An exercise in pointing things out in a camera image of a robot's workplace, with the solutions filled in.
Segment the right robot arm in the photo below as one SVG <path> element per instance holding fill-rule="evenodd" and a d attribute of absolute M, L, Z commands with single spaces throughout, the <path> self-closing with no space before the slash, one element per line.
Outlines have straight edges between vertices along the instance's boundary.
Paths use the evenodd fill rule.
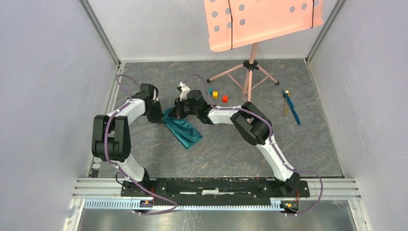
<path fill-rule="evenodd" d="M 284 157 L 273 135 L 271 121 L 252 102 L 240 106 L 221 107 L 209 104 L 200 90 L 178 87 L 180 96 L 175 99 L 169 115 L 184 119 L 194 115 L 208 125 L 233 125 L 242 138 L 255 146 L 267 160 L 278 183 L 278 191 L 283 196 L 291 196 L 297 191 L 300 174 Z"/>

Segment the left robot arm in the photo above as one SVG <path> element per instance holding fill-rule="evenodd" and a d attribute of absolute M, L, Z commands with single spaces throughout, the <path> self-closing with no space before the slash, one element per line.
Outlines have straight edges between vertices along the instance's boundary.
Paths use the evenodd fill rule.
<path fill-rule="evenodd" d="M 131 154 L 129 126 L 139 116 L 147 117 L 150 123 L 163 122 L 158 89 L 152 84 L 143 83 L 140 91 L 115 111 L 95 116 L 91 152 L 116 168 L 124 178 L 125 189 L 146 196 L 151 191 L 148 172 Z"/>

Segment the teal cloth napkin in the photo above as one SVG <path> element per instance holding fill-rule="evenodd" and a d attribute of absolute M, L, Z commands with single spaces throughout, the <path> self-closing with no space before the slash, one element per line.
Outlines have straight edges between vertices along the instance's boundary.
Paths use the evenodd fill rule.
<path fill-rule="evenodd" d="M 202 139 L 201 133 L 185 119 L 170 116 L 174 107 L 169 107 L 163 112 L 163 124 L 173 133 L 185 149 L 189 149 Z"/>

